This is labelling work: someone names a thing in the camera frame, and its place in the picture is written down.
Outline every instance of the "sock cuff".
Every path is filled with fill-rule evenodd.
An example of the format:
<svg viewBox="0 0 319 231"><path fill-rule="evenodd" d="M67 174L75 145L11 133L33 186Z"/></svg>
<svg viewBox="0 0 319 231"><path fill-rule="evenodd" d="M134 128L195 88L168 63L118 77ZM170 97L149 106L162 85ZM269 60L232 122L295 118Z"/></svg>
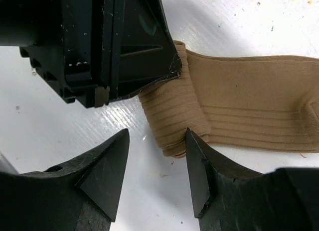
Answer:
<svg viewBox="0 0 319 231"><path fill-rule="evenodd" d="M139 99L163 154L182 158L186 129L208 142L211 128L190 79L185 44L176 41L175 46L182 61L180 78L142 91Z"/></svg>

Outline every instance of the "screw hole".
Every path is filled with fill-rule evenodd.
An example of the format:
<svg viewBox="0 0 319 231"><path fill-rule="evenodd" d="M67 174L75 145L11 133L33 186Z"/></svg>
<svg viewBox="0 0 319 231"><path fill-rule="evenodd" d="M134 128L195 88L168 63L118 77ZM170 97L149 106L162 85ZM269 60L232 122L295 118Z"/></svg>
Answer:
<svg viewBox="0 0 319 231"><path fill-rule="evenodd" d="M55 172L55 171L59 171L59 170L62 170L62 169L63 169L62 166L55 165L55 166L52 166L49 169L47 169L45 172Z"/></svg>

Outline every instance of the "black plastic part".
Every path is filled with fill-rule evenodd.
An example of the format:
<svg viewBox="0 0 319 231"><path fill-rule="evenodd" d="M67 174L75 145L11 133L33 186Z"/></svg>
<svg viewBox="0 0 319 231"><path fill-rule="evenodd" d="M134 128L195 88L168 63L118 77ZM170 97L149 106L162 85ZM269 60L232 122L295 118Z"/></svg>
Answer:
<svg viewBox="0 0 319 231"><path fill-rule="evenodd" d="M115 221L129 132L44 172L0 172L1 231L108 231Z"/></svg>
<svg viewBox="0 0 319 231"><path fill-rule="evenodd" d="M263 175L221 155L190 129L186 159L201 231L319 230L319 169Z"/></svg>
<svg viewBox="0 0 319 231"><path fill-rule="evenodd" d="M0 45L20 46L67 102L127 99L177 78L161 0L0 0Z"/></svg>

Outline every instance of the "ribbed sock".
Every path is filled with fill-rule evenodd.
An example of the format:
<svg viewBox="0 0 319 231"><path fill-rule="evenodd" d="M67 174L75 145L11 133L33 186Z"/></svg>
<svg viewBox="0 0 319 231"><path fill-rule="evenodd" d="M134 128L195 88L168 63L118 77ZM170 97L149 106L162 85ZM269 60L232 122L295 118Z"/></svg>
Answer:
<svg viewBox="0 0 319 231"><path fill-rule="evenodd" d="M317 151L319 59L219 58L175 45L183 64L180 78L139 95L165 156L184 156L188 127L209 143Z"/></svg>

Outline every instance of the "scratched white surface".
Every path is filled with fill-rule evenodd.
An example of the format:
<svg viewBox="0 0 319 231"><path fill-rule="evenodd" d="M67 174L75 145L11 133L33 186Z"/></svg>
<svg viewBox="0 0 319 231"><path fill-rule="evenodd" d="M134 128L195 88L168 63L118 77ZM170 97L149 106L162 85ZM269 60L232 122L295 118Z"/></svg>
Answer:
<svg viewBox="0 0 319 231"><path fill-rule="evenodd" d="M319 57L319 0L162 0L174 39L218 56ZM66 105L17 48L0 48L0 151L19 172L44 170L128 127L131 146L112 231L198 231L185 159L156 147L136 98L100 109ZM319 155L217 147L260 172L319 166Z"/></svg>

